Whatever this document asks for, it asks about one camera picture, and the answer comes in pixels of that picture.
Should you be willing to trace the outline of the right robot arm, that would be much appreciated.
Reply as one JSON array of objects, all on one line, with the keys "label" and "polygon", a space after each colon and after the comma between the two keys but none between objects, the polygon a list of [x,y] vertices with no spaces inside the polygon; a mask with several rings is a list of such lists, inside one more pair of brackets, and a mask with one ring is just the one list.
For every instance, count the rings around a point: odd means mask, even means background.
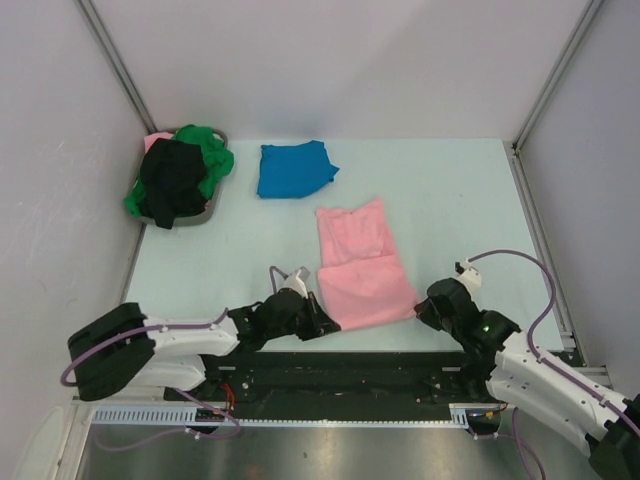
[{"label": "right robot arm", "polygon": [[504,401],[583,453],[602,479],[639,476],[639,400],[630,399],[530,344],[518,324],[481,310],[454,278],[432,284],[416,317],[449,334],[469,356],[461,376],[473,401]]}]

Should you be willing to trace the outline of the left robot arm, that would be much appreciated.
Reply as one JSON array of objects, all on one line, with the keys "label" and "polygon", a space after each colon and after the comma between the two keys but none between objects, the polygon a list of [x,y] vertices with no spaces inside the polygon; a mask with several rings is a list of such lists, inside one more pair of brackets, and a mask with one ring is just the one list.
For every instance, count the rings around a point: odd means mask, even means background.
[{"label": "left robot arm", "polygon": [[341,331],[313,293],[283,288],[264,301],[225,309],[212,320],[170,320],[123,303],[72,334],[71,362],[60,382],[85,402],[103,400],[133,383],[214,397],[221,376],[204,357],[253,353],[269,341],[309,341]]}]

